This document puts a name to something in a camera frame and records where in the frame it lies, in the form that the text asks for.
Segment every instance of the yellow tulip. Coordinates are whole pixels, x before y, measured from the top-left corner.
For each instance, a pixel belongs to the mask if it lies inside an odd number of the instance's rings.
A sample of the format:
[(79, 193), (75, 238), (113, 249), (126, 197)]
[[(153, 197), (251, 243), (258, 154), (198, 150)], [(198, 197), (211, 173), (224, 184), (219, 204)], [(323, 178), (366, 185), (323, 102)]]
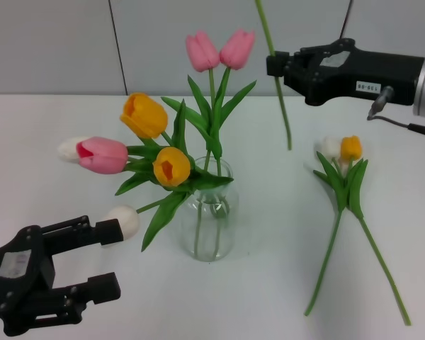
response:
[(189, 158), (175, 147), (165, 147), (153, 163), (154, 175), (163, 186), (179, 186), (191, 174)]
[(164, 108), (143, 93), (129, 96), (120, 119), (140, 138), (157, 138), (169, 122)]
[(345, 137), (341, 141), (340, 148), (341, 159), (349, 162), (351, 159), (354, 161), (362, 157), (362, 145), (359, 137)]

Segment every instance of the tulip lying on table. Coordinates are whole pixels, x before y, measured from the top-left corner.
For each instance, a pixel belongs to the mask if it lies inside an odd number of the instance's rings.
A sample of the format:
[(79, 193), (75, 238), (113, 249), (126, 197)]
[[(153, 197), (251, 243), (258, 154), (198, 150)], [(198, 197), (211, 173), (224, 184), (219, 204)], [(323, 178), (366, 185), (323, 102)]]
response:
[(373, 239), (370, 230), (367, 227), (366, 221), (363, 217), (363, 212), (361, 209), (361, 185), (363, 181), (363, 176), (365, 175), (368, 160), (361, 159), (362, 157), (362, 145), (361, 141), (357, 136), (345, 137), (341, 141), (333, 137), (326, 137), (322, 143), (322, 152), (318, 152), (318, 159), (321, 161), (321, 164), (324, 168), (324, 173), (314, 170), (313, 173), (330, 186), (336, 196), (338, 214), (336, 217), (336, 222), (334, 229), (332, 231), (331, 240), (327, 248), (326, 256), (324, 257), (321, 271), (319, 272), (319, 277), (317, 284), (314, 288), (312, 299), (305, 310), (304, 315), (308, 316), (315, 305), (319, 289), (321, 288), (322, 279), (324, 273), (326, 272), (327, 263), (329, 257), (331, 256), (332, 247), (335, 242), (337, 232), (339, 230), (340, 219), (345, 208), (348, 208), (360, 222), (362, 229), (367, 236), (370, 245), (375, 252), (376, 258), (378, 259), (384, 274), (389, 281), (390, 287), (397, 301), (399, 310), (402, 314), (404, 324), (407, 326), (411, 325), (411, 320), (409, 315), (404, 307), (402, 298), (398, 293), (397, 286), (395, 281), (392, 278), (392, 275), (389, 272), (389, 268), (384, 262), (383, 256), (381, 255), (378, 247), (376, 246), (375, 240)]

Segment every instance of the pink tulip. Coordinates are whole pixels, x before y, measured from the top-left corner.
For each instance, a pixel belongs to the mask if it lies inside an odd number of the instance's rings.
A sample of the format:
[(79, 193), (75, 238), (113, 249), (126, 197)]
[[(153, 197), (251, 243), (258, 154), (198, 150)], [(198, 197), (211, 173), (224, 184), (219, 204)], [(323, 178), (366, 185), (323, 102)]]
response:
[(195, 37), (188, 35), (186, 48), (193, 68), (197, 72), (213, 69), (219, 64), (219, 53), (215, 49), (208, 35), (199, 30)]
[(237, 30), (220, 51), (220, 61), (232, 69), (241, 69), (247, 63), (255, 42), (255, 32)]
[(76, 145), (79, 164), (98, 174), (117, 174), (128, 160), (128, 149), (116, 140), (92, 137)]

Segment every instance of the flower bouquet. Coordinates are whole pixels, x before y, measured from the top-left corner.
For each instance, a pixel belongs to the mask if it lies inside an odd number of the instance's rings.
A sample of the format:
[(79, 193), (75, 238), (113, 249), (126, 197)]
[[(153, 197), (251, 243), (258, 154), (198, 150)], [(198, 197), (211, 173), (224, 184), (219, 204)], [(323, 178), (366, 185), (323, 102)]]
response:
[(376, 246), (375, 240), (373, 239), (363, 217), (361, 209), (361, 186), (363, 176), (367, 169), (368, 160), (363, 160), (361, 158), (361, 141), (357, 136), (345, 137), (341, 141), (336, 140), (333, 137), (326, 137), (322, 143), (322, 153), (318, 152), (317, 155), (324, 168), (324, 173), (317, 170), (314, 170), (313, 173), (330, 186), (332, 190), (334, 190), (338, 213), (312, 299), (305, 310), (305, 316), (310, 314), (313, 306), (315, 305), (327, 263), (332, 252), (332, 247), (339, 230), (341, 216), (345, 208), (348, 208), (348, 210), (350, 210), (360, 222), (362, 229), (367, 236), (373, 251), (375, 252), (376, 258), (378, 259), (382, 270), (389, 281), (390, 287), (392, 288), (395, 300), (397, 301), (399, 310), (402, 314), (404, 324), (407, 326), (411, 325), (411, 320), (409, 319), (409, 315), (407, 314), (406, 308), (404, 307), (403, 301), (398, 293), (394, 279), (392, 278), (389, 268), (385, 264), (383, 256)]
[[(116, 195), (122, 195), (148, 181), (169, 192), (167, 197), (140, 209), (122, 206), (107, 215), (107, 219), (119, 220), (123, 236), (128, 238), (138, 231), (138, 214), (158, 207), (144, 236), (142, 251), (151, 244), (157, 233), (171, 222), (178, 208), (188, 199), (191, 199), (191, 207), (197, 210), (193, 223), (195, 232), (191, 242), (192, 255), (204, 261), (214, 261), (230, 250), (230, 243), (225, 242), (227, 249), (220, 251), (221, 232), (224, 228), (230, 229), (229, 217), (236, 208), (237, 199), (234, 195), (229, 195), (231, 190), (228, 185), (233, 178), (230, 167), (221, 160), (220, 128), (255, 86), (256, 81), (245, 86), (224, 103), (230, 73), (232, 69), (241, 69), (247, 63), (254, 39), (254, 33), (238, 30), (218, 53), (206, 33), (199, 31), (195, 37), (187, 37), (186, 47), (193, 68), (198, 72), (208, 70), (211, 100), (208, 103), (199, 86), (189, 76), (188, 83), (200, 112), (187, 107), (184, 101), (162, 97), (163, 102), (176, 111), (171, 136), (166, 132), (168, 115), (164, 108), (146, 94), (134, 93), (127, 99), (120, 119), (137, 135), (143, 145), (125, 146), (121, 142), (102, 137), (77, 137), (67, 140), (59, 147), (61, 158), (78, 163), (93, 172), (117, 174), (129, 171), (132, 176), (121, 185)], [(213, 70), (220, 62), (226, 68), (216, 93)], [(185, 139), (186, 121), (192, 124), (205, 140), (206, 157), (198, 161), (188, 153)], [(160, 145), (154, 140), (159, 136), (166, 140), (167, 145)], [(209, 167), (213, 162), (215, 169), (211, 171)], [(207, 211), (215, 221), (214, 247), (207, 255), (200, 256), (200, 247), (205, 243), (201, 235), (210, 234), (209, 230), (200, 232), (202, 214)]]

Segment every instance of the green stem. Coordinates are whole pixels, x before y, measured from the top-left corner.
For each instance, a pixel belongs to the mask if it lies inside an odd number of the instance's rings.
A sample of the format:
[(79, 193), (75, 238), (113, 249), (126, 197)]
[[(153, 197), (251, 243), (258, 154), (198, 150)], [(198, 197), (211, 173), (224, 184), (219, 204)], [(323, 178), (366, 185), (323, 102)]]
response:
[(411, 320), (409, 319), (409, 315), (406, 311), (406, 308), (404, 308), (403, 301), (402, 301), (402, 298), (400, 297), (400, 294), (398, 293), (398, 289), (397, 289), (397, 286), (395, 285), (395, 281), (392, 278), (392, 275), (390, 275), (389, 268), (386, 266), (383, 260), (383, 257), (381, 256), (381, 253), (378, 250), (378, 247), (376, 246), (375, 240), (371, 236), (371, 233), (367, 227), (366, 221), (363, 218), (360, 218), (359, 222), (361, 223), (363, 232), (365, 232), (365, 235), (367, 236), (367, 239), (370, 242), (370, 245), (373, 248), (373, 251), (375, 252), (376, 257), (378, 258), (378, 261), (380, 262), (380, 265), (382, 267), (382, 270), (384, 271), (384, 274), (389, 280), (389, 284), (390, 284), (390, 287), (392, 288), (392, 292), (394, 293), (395, 299), (398, 304), (398, 308), (400, 312), (402, 313), (404, 324), (406, 326), (411, 326)]
[(173, 141), (171, 140), (171, 138), (167, 135), (167, 132), (163, 131), (163, 133), (161, 133), (162, 137), (167, 141), (167, 143), (169, 143), (169, 145), (171, 147), (173, 147)]
[(200, 226), (201, 226), (201, 212), (203, 203), (199, 202), (197, 210), (197, 225), (195, 226), (195, 241), (193, 243), (193, 257), (198, 259), (198, 240), (200, 239)]
[[(205, 171), (208, 170), (208, 165), (210, 163), (210, 157), (211, 157), (211, 150), (208, 150), (208, 152), (206, 153), (206, 160), (205, 160), (205, 167), (203, 168)], [(202, 208), (203, 208), (203, 203), (202, 200), (203, 196), (200, 196), (200, 202), (198, 204), (197, 207), (197, 225), (195, 226), (195, 240), (193, 242), (193, 257), (195, 259), (198, 258), (198, 240), (200, 239), (200, 226), (201, 226), (201, 213), (202, 213)]]
[(276, 89), (277, 89), (277, 97), (280, 103), (280, 109), (282, 110), (283, 122), (285, 123), (286, 137), (288, 139), (288, 150), (293, 148), (293, 144), (291, 142), (291, 129), (290, 123), (288, 122), (288, 115), (286, 114), (285, 102), (283, 101), (283, 94), (280, 79), (278, 77), (274, 77), (276, 81)]
[(217, 253), (219, 252), (220, 247), (220, 231), (222, 230), (222, 220), (217, 220), (217, 231), (215, 235), (215, 246), (214, 246), (214, 254), (212, 254), (211, 261), (215, 261), (217, 257)]
[(308, 305), (308, 307), (307, 307), (307, 309), (305, 310), (305, 313), (304, 313), (304, 315), (306, 317), (310, 314), (310, 312), (312, 311), (313, 306), (315, 305), (315, 301), (317, 299), (317, 296), (318, 296), (318, 293), (319, 293), (319, 289), (320, 289), (321, 283), (323, 281), (324, 272), (326, 271), (327, 262), (329, 260), (329, 257), (331, 256), (332, 247), (333, 247), (334, 242), (335, 242), (335, 237), (337, 236), (337, 231), (339, 230), (339, 224), (340, 224), (340, 219), (341, 219), (342, 212), (343, 212), (343, 210), (342, 211), (339, 211), (339, 214), (337, 215), (335, 226), (334, 226), (334, 230), (332, 231), (331, 241), (329, 242), (329, 247), (327, 248), (326, 256), (324, 257), (323, 265), (321, 267), (321, 271), (319, 271), (317, 285), (314, 288), (312, 299), (310, 300), (310, 303), (309, 303), (309, 305)]
[[(274, 45), (272, 43), (271, 38), (271, 32), (269, 32), (269, 26), (268, 21), (266, 20), (266, 15), (263, 10), (263, 5), (261, 4), (261, 0), (255, 0), (256, 9), (258, 11), (258, 14), (260, 15), (261, 24), (263, 26), (264, 35), (266, 37), (266, 42), (268, 43), (268, 49), (270, 55), (276, 55), (276, 51), (274, 50)], [(282, 116), (283, 116), (283, 122), (285, 123), (285, 129), (286, 129), (286, 135), (288, 138), (288, 150), (292, 149), (291, 144), (291, 130), (290, 130), (290, 123), (288, 122), (288, 116), (286, 114), (286, 108), (285, 108), (285, 102), (283, 101), (283, 94), (282, 94), (282, 88), (281, 83), (278, 77), (274, 77), (276, 81), (276, 90), (277, 90), (277, 97), (278, 101), (280, 102), (280, 109), (282, 110)]]
[(214, 86), (214, 71), (210, 69), (210, 95), (211, 95), (211, 115), (210, 121), (213, 121), (213, 112), (214, 112), (214, 104), (215, 104), (215, 86)]
[(154, 207), (157, 207), (158, 205), (161, 205), (165, 201), (165, 199), (166, 199), (166, 197), (165, 198), (162, 198), (161, 200), (157, 200), (156, 202), (153, 202), (153, 203), (151, 203), (149, 205), (146, 205), (144, 207), (141, 207), (140, 209), (137, 209), (137, 214), (141, 214), (144, 211), (147, 211), (147, 210), (149, 210), (151, 208), (154, 208)]

